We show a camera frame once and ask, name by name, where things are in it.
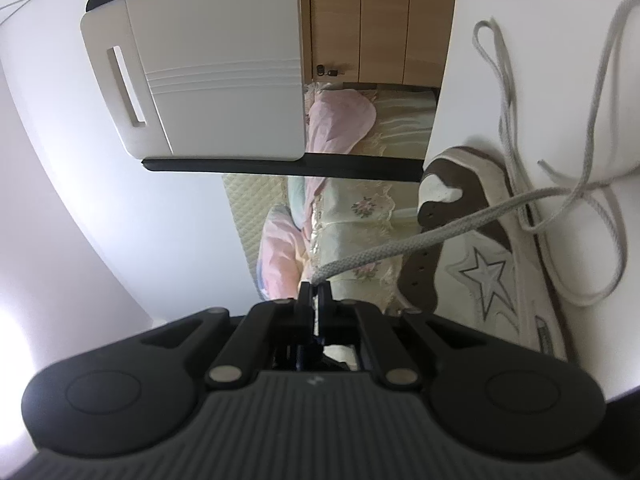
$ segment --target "circular pad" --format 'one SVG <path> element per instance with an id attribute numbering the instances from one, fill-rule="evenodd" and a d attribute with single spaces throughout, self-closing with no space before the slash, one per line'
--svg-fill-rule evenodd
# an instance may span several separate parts
<path id="1" fill-rule="evenodd" d="M 453 352 L 430 401 L 453 436 L 493 455 L 528 460 L 572 452 L 606 408 L 598 385 L 579 368 L 502 345 Z"/>
<path id="2" fill-rule="evenodd" d="M 140 381 L 124 372 L 90 372 L 66 390 L 66 400 L 79 412 L 108 415 L 121 412 L 140 396 Z"/>

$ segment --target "white sneaker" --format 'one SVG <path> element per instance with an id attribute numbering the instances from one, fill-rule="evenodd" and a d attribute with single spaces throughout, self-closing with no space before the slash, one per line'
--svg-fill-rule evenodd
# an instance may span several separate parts
<path id="1" fill-rule="evenodd" d="M 429 231 L 509 197 L 500 165 L 477 150 L 449 148 L 424 172 L 418 222 Z M 536 241 L 513 211 L 409 255 L 398 291 L 406 306 L 566 359 Z"/>

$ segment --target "shoelace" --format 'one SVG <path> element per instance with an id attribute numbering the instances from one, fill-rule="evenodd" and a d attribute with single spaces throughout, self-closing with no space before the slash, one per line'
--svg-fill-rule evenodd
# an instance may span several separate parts
<path id="1" fill-rule="evenodd" d="M 521 228 L 531 234 L 538 234 L 543 262 L 556 290 L 563 298 L 577 306 L 590 306 L 601 301 L 612 293 L 620 282 L 625 270 L 626 247 L 611 215 L 596 199 L 593 198 L 593 196 L 591 196 L 591 191 L 608 187 L 613 182 L 634 174 L 638 169 L 640 169 L 640 163 L 621 174 L 616 174 L 596 182 L 589 182 L 589 179 L 593 168 L 594 127 L 596 117 L 598 115 L 598 108 L 600 107 L 600 98 L 607 74 L 609 59 L 613 46 L 615 46 L 616 42 L 620 40 L 622 30 L 624 29 L 629 13 L 638 4 L 640 4 L 640 0 L 623 0 L 616 9 L 616 12 L 610 22 L 604 48 L 600 56 L 598 71 L 596 72 L 596 82 L 593 89 L 591 108 L 587 122 L 582 173 L 577 180 L 572 181 L 569 177 L 553 170 L 545 161 L 541 160 L 539 161 L 539 165 L 549 178 L 555 184 L 564 185 L 532 189 L 529 176 L 527 175 L 526 170 L 524 170 L 524 165 L 518 153 L 516 124 L 514 121 L 514 83 L 509 53 L 504 43 L 500 27 L 497 25 L 495 20 L 482 20 L 476 23 L 476 26 L 474 27 L 472 43 L 480 56 L 493 70 L 500 86 L 501 104 L 498 132 L 505 152 L 508 179 L 511 184 L 511 189 L 513 189 L 514 196 L 497 205 L 482 209 L 457 220 L 453 220 L 442 227 L 432 229 L 404 240 L 396 240 L 378 247 L 363 250 L 359 253 L 347 256 L 346 258 L 325 264 L 316 270 L 312 276 L 311 282 L 313 284 L 318 284 L 332 276 L 346 272 L 347 270 L 356 269 L 372 262 L 383 260 L 384 258 L 427 249 L 431 246 L 442 243 L 449 238 L 478 229 L 479 227 L 516 210 Z M 480 44 L 478 33 L 482 28 L 488 28 L 493 33 L 494 47 L 496 51 L 495 60 L 487 54 L 486 50 Z M 550 196 L 566 197 L 554 213 L 552 213 L 548 218 L 542 219 L 542 215 L 536 206 L 536 201 Z M 613 240 L 616 252 L 617 263 L 610 282 L 602 290 L 594 294 L 579 294 L 569 290 L 558 274 L 546 240 L 546 229 L 548 229 L 553 222 L 561 219 L 578 200 L 584 200 L 602 218 L 602 221 Z M 527 218 L 527 205 L 531 211 L 534 221 L 533 224 L 530 223 Z"/>

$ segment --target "lace trim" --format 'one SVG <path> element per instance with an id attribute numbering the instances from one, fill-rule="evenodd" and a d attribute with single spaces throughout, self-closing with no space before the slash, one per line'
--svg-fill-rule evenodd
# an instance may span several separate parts
<path id="1" fill-rule="evenodd" d="M 375 102 L 378 97 L 378 92 L 375 90 L 361 91 L 360 93 L 372 103 Z M 356 155 L 382 156 L 385 150 L 386 146 L 382 142 L 382 131 L 378 129 L 378 121 L 376 121 L 371 131 L 356 144 L 351 153 Z M 350 186 L 355 187 L 357 195 L 363 197 L 363 200 L 351 206 L 354 215 L 360 218 L 366 218 L 367 221 L 370 222 L 370 228 L 367 229 L 366 236 L 364 239 L 360 238 L 358 240 L 358 242 L 363 245 L 363 247 L 359 247 L 359 249 L 375 247 L 391 241 L 394 231 L 391 219 L 396 209 L 396 202 L 389 195 L 392 184 L 375 180 L 351 180 Z M 322 193 L 315 198 L 312 205 L 312 233 L 309 253 L 311 265 L 316 269 L 320 265 L 319 241 L 325 228 L 322 223 L 322 216 L 324 215 Z M 389 258 L 385 263 L 386 265 L 382 265 L 380 262 L 377 262 L 369 266 L 370 269 L 351 270 L 345 273 L 344 276 L 336 276 L 334 280 L 378 280 L 381 290 L 376 294 L 376 298 L 372 298 L 372 300 L 380 309 L 385 310 L 395 299 L 396 281 L 398 280 L 398 275 L 402 267 L 402 256 Z M 382 274 L 380 274 L 381 269 L 385 267 L 386 270 L 383 270 Z"/>

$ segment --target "wooden door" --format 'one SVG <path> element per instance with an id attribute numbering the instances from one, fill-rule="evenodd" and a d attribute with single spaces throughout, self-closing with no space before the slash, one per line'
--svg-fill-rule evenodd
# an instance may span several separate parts
<path id="1" fill-rule="evenodd" d="M 311 43 L 314 80 L 358 81 L 360 0 L 311 0 Z M 318 76 L 320 64 L 338 76 Z"/>
<path id="2" fill-rule="evenodd" d="M 409 0 L 362 0 L 359 81 L 402 84 L 408 15 Z"/>
<path id="3" fill-rule="evenodd" d="M 409 0 L 404 84 L 442 84 L 455 1 Z"/>

